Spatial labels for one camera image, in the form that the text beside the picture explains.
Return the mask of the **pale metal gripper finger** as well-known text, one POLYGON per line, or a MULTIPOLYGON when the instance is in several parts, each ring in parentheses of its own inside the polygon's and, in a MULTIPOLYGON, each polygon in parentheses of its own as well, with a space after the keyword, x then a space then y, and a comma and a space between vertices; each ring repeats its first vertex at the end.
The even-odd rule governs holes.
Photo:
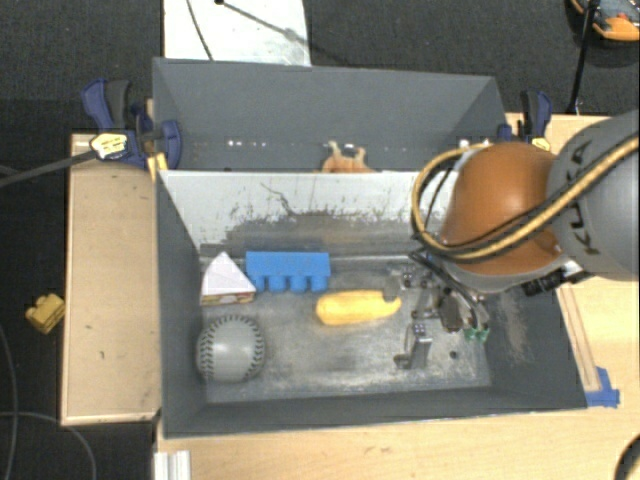
POLYGON ((413 274, 404 272, 390 275, 383 287, 383 299, 385 302, 393 302, 400 297, 400 294, 412 287, 413 274))
POLYGON ((432 341, 424 324, 409 325, 405 336, 405 351, 394 356, 396 367, 404 370, 425 368, 432 341))

